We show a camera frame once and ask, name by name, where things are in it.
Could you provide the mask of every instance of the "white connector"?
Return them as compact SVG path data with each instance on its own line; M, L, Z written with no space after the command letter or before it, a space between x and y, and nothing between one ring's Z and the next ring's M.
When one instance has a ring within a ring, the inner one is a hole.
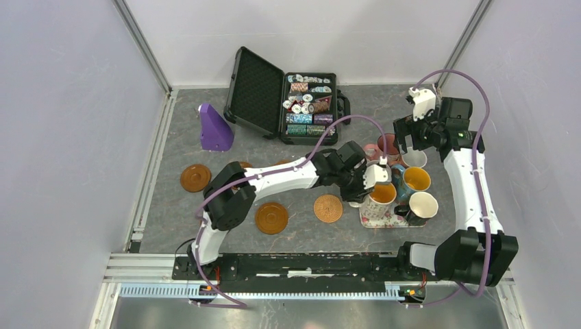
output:
M430 89L409 90L410 96L414 99L414 121L422 120L430 110L436 108L436 94Z

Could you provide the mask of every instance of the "mug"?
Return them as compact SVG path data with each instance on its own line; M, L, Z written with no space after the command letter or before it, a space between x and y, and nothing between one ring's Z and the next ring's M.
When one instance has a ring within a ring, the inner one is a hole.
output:
M395 207L393 213L402 216L410 226L424 226L438 213L438 200L428 192L414 193L410 204Z
M392 181L397 189L398 203L407 203L412 194L427 190L432 184L430 174L422 168L404 168L401 164L391 167Z
M394 146L395 134L385 134L385 140L387 142L387 161L397 161L399 160L399 149ZM378 138L378 148L383 151L383 136Z
M363 203L353 206L359 208L361 217L381 219L389 209L389 205L395 200L396 195L397 191L393 184L376 184L373 192L363 199Z
M367 161L375 161L379 160L380 156L383 152L379 149L376 144L367 144L363 147L363 151L365 152L365 158Z
M385 139L387 140L387 163L392 165L399 160L399 150L393 145L395 134L385 134ZM377 144L367 144L363 150L368 161L379 160L383 155L383 138L380 136Z
M399 159L399 164L404 166L404 168L418 167L424 168L428 163L428 156L424 151L418 151L413 147L408 147L408 153L402 154Z

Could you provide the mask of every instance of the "purple triangular block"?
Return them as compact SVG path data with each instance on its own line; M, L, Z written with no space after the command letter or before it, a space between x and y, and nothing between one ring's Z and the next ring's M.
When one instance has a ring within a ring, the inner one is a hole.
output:
M234 134L222 116L209 104L198 108L201 120L201 148L208 151L227 151L232 147Z

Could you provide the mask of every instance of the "black carrying case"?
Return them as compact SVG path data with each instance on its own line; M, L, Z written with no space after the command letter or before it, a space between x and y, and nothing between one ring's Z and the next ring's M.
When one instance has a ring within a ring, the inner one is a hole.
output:
M224 117L235 124L258 131L266 139L280 138L285 144L315 145L320 136L287 135L286 114L291 113L282 107L291 90L289 75L320 77L331 80L330 84L309 82L309 88L329 86L330 93L310 93L315 99L331 95L330 109L322 114L332 114L333 122L351 114L349 100L337 90L337 76L334 73L285 74L283 70L272 65L246 47L236 52L236 61L228 91L228 101L224 108ZM333 145L339 140L339 128L335 134L325 137L323 145Z

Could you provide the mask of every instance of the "teal mug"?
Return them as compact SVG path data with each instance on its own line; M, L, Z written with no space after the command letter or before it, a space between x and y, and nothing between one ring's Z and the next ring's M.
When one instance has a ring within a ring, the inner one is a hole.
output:
M432 184L432 178L427 171L419 167L404 168L401 164L391 167L392 182L397 189L397 203L408 203L412 194L427 190Z

